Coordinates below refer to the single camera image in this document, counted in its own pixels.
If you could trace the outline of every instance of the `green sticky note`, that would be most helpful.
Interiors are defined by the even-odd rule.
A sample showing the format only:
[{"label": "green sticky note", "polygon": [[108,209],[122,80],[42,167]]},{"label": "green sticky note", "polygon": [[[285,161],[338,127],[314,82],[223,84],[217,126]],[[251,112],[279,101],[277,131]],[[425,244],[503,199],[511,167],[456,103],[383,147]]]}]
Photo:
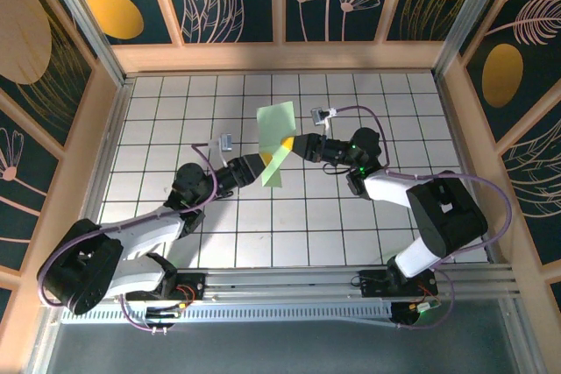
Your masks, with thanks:
[{"label": "green sticky note", "polygon": [[263,187],[281,187],[279,168],[290,150],[282,146],[285,138],[296,135],[295,109],[291,101],[261,107],[257,110],[259,128],[259,153],[272,155],[261,174]]}]

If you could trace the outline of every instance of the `grid tile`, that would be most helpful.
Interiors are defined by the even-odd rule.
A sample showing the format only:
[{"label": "grid tile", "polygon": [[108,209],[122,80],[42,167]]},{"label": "grid tile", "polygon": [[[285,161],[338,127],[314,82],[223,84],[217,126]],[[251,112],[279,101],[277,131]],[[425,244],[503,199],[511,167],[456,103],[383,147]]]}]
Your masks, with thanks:
[{"label": "grid tile", "polygon": [[[257,108],[286,101],[294,105],[298,133],[323,134],[323,126],[309,117],[315,107],[365,105],[380,119],[392,168],[417,174],[460,171],[429,74],[138,78],[101,220],[116,222],[161,206],[178,166],[195,162],[206,169],[189,144],[231,133],[233,151],[224,154],[226,159],[258,152]],[[329,136],[342,140],[361,124],[379,131],[362,110],[331,122]],[[202,151],[215,168],[222,166],[216,152]],[[382,152],[380,162],[385,161]],[[281,174],[283,188],[262,187],[258,179],[211,203],[196,233],[162,250],[180,268],[376,265],[413,241],[416,223],[409,209],[354,197],[344,174],[327,175],[322,164],[304,163],[295,154]],[[473,251],[458,261],[486,261],[486,253]]]}]

